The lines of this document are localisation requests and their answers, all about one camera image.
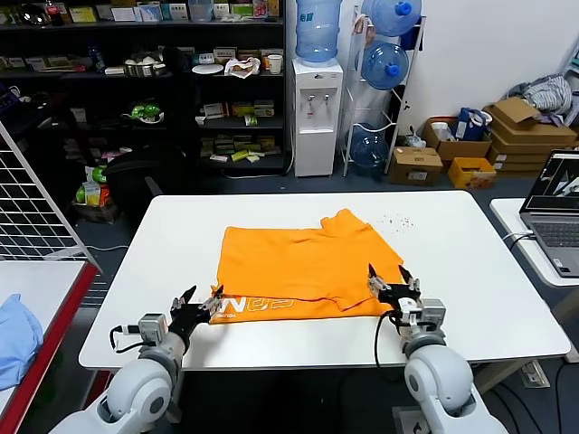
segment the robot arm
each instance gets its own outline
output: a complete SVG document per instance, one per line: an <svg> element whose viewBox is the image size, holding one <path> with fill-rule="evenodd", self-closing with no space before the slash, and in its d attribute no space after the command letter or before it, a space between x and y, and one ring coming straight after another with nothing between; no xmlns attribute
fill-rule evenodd
<svg viewBox="0 0 579 434"><path fill-rule="evenodd" d="M393 307L391 322L408 359L404 379L421 406L432 434L508 434L487 410L473 383L472 370L444 342L446 308L438 299L421 300L419 280L400 267L404 284L387 284L370 265L368 286Z"/></svg>
<svg viewBox="0 0 579 434"><path fill-rule="evenodd" d="M172 405L189 336L199 324L209 323L222 303L223 287L203 304L190 305L194 291L195 287L174 300L168 331L161 328L150 334L141 327L141 334L155 345L143 347L138 359L123 366L89 408L68 416L51 434L138 434L152 428Z"/></svg>

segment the shelf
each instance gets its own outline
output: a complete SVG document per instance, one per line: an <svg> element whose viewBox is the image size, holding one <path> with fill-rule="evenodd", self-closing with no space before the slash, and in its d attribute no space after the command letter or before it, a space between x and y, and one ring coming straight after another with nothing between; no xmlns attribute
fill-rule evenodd
<svg viewBox="0 0 579 434"><path fill-rule="evenodd" d="M201 158L201 165L212 169L222 169L222 170L281 170L283 168L283 154L277 154L275 156L264 156L260 158L259 161L255 163L250 162L247 158L243 160L234 162L230 157L227 159L226 163L221 163L219 161L210 160L208 157Z"/></svg>
<svg viewBox="0 0 579 434"><path fill-rule="evenodd" d="M133 28L172 28L172 27L234 27L234 26L263 26L263 27L283 27L283 18L273 18L274 21L265 21L263 18L256 18L250 21L239 23L224 23L221 21L210 21L208 23L196 23L193 21L161 21L159 23L136 23L132 21L97 21L96 23L72 23L61 26L33 26L22 24L0 25L0 32L71 32L76 30L104 30L104 29L133 29Z"/></svg>
<svg viewBox="0 0 579 434"><path fill-rule="evenodd" d="M257 118L257 125L247 127L244 118L207 119L201 129L281 129L283 117Z"/></svg>
<svg viewBox="0 0 579 434"><path fill-rule="evenodd" d="M203 75L203 74L195 74L194 72L192 72L193 75L195 75L195 77L197 79L213 79L213 78L226 78L226 79L237 79L237 80L257 80L257 79L275 79L278 77L283 77L283 72L280 74L272 74L269 71L262 71L259 74L256 75L250 75L247 79L239 79L238 77L235 77L233 75L225 75L223 72L218 72L216 74L207 74L207 75Z"/></svg>
<svg viewBox="0 0 579 434"><path fill-rule="evenodd" d="M105 134L105 133L129 133L129 132L167 132L166 122L160 124L147 125L142 122L133 121L132 123L122 123L117 125L110 125L105 127L99 127L98 125L78 123L78 131L84 133L95 133L95 134ZM37 128L42 132L62 132L71 131L68 125L59 122L55 124L41 125Z"/></svg>
<svg viewBox="0 0 579 434"><path fill-rule="evenodd" d="M0 80L59 79L63 72L35 72L28 70L0 71Z"/></svg>
<svg viewBox="0 0 579 434"><path fill-rule="evenodd" d="M106 75L98 72L38 72L0 71L0 80L52 79L52 80L165 80L173 77L171 72L160 77L129 77L125 74Z"/></svg>

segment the laptop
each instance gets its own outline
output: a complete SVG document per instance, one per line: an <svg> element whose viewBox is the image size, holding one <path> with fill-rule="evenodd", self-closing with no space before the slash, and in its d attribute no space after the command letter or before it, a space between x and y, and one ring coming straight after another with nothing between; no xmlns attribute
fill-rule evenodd
<svg viewBox="0 0 579 434"><path fill-rule="evenodd" d="M579 151L552 151L521 219L564 278L579 278Z"/></svg>

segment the orange shirt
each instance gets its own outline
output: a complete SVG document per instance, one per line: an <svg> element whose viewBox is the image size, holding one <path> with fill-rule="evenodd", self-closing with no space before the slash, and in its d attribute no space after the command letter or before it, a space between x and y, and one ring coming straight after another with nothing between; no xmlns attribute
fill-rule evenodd
<svg viewBox="0 0 579 434"><path fill-rule="evenodd" d="M349 210L322 229L227 228L217 279L226 297L214 323L378 316L368 264L387 282L403 283L403 260L370 224Z"/></svg>

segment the yellow box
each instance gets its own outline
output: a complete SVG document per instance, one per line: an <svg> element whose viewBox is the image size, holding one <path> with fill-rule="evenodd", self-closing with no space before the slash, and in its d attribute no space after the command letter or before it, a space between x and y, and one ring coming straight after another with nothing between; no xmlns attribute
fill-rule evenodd
<svg viewBox="0 0 579 434"><path fill-rule="evenodd" d="M71 19L74 23L96 23L97 15L91 6L69 8Z"/></svg>
<svg viewBox="0 0 579 434"><path fill-rule="evenodd" d="M268 16L280 16L280 0L268 0Z"/></svg>
<svg viewBox="0 0 579 434"><path fill-rule="evenodd" d="M449 178L455 188L489 188L497 171L486 158L457 157L452 160Z"/></svg>

